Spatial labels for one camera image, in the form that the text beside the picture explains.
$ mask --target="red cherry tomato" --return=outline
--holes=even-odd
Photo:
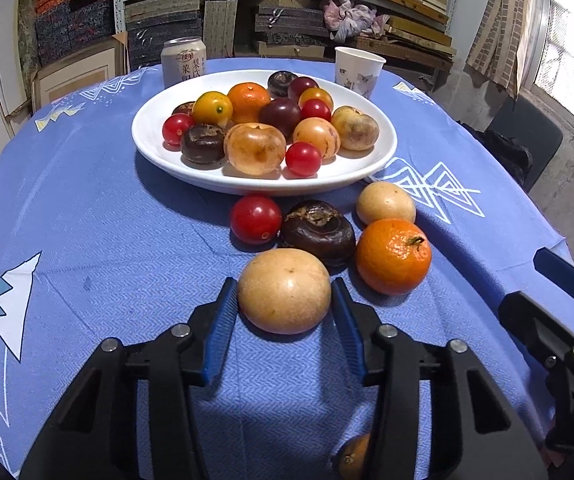
[[[302,104],[301,117],[303,119],[320,117],[325,121],[331,122],[331,110],[324,101],[320,99],[309,99]]]
[[[308,142],[295,142],[285,154],[287,169],[298,176],[312,176],[320,169],[323,157],[316,146]]]
[[[193,126],[191,116],[187,114],[174,114],[163,123],[163,139],[171,146],[180,146],[180,137]]]
[[[260,245],[278,234],[283,214],[271,198],[250,195],[234,204],[229,221],[231,232],[240,241]]]

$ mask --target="picture frame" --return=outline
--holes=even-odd
[[[105,38],[38,70],[32,78],[32,107],[36,112],[71,92],[127,72],[125,44],[114,36]]]

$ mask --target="window frame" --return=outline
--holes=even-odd
[[[524,81],[525,88],[529,91],[534,91],[538,89],[538,95],[540,98],[545,98],[548,104],[552,105],[553,108],[561,108],[561,116],[563,118],[573,118],[572,121],[568,121],[574,127],[574,115],[564,108],[556,99],[551,97],[547,92],[545,92],[541,87],[536,85],[536,77],[538,75],[538,70],[540,65],[544,60],[545,47],[547,45],[547,31],[549,28],[549,15],[551,11],[551,0],[536,0],[534,10],[534,23],[532,24],[530,34],[535,36],[534,48],[531,57],[525,63],[526,65],[526,76]]]

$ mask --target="black bag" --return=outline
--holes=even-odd
[[[507,139],[493,130],[478,132],[468,124],[458,122],[465,128],[494,158],[502,164],[518,184],[523,187],[527,174],[533,166],[531,152],[516,139]]]

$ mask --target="orange fruit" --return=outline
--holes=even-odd
[[[233,106],[229,98],[220,92],[205,92],[192,106],[192,119],[196,124],[214,124],[224,128],[231,114]]]
[[[343,480],[360,480],[368,446],[369,433],[355,436],[341,447],[338,473]]]
[[[271,98],[266,88],[257,83],[239,83],[229,90],[227,97],[234,106],[231,120],[236,124],[257,123],[260,108],[269,104]]]
[[[329,106],[329,109],[332,112],[334,111],[334,100],[326,90],[323,90],[322,88],[307,88],[298,98],[298,106],[302,108],[302,105],[310,99],[320,99],[323,103]]]
[[[376,220],[363,231],[356,246],[358,274],[373,290],[388,296],[414,290],[431,263],[427,236],[406,220]]]

